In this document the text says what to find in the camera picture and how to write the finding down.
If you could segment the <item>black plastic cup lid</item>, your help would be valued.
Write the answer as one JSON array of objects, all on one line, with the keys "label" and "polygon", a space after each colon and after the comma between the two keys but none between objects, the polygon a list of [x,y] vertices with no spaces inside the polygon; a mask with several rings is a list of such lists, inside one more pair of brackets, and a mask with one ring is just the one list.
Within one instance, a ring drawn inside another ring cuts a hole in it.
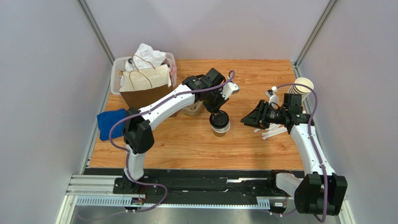
[{"label": "black plastic cup lid", "polygon": [[210,115],[209,121],[212,127],[222,129],[228,125],[229,116],[225,111],[219,110],[218,113]]}]

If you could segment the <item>brown paper coffee cup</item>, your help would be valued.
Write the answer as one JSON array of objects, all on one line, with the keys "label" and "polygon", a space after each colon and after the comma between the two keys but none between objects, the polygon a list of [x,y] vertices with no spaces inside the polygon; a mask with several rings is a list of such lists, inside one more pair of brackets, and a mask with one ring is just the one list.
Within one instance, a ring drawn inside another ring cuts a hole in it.
[{"label": "brown paper coffee cup", "polygon": [[225,136],[225,134],[227,133],[227,131],[230,129],[230,122],[228,122],[228,124],[225,127],[222,128],[216,128],[216,127],[212,127],[213,129],[213,134],[218,137],[221,138],[223,136]]}]

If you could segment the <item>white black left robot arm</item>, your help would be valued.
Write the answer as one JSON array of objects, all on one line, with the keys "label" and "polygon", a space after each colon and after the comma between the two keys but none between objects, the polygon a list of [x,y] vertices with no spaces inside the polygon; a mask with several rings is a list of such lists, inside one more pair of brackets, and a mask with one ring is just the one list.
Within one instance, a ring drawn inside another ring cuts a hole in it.
[{"label": "white black left robot arm", "polygon": [[230,128],[229,116],[220,110],[229,97],[239,87],[232,82],[235,71],[224,77],[216,69],[210,69],[205,75],[187,77],[175,90],[139,110],[131,107],[126,117],[118,121],[112,128],[122,124],[122,133],[126,144],[126,166],[123,183],[115,185],[115,190],[123,189],[138,193],[145,188],[146,183],[140,182],[143,177],[143,165],[146,152],[154,145],[153,131],[165,119],[195,102],[201,101],[208,112],[209,122],[214,134],[224,135]]}]

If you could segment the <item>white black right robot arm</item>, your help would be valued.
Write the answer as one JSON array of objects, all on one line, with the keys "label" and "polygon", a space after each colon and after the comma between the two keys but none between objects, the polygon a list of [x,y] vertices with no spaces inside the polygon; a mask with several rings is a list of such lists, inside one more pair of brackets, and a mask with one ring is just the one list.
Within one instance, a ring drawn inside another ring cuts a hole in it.
[{"label": "white black right robot arm", "polygon": [[301,99],[300,94],[286,93],[283,104],[278,108],[260,100],[241,122],[258,129],[267,129],[270,124],[283,125],[298,148],[305,176],[301,180],[288,171],[273,171],[273,188],[292,196],[298,213],[337,216],[348,183],[326,161],[315,135],[314,122],[310,114],[303,113]]}]

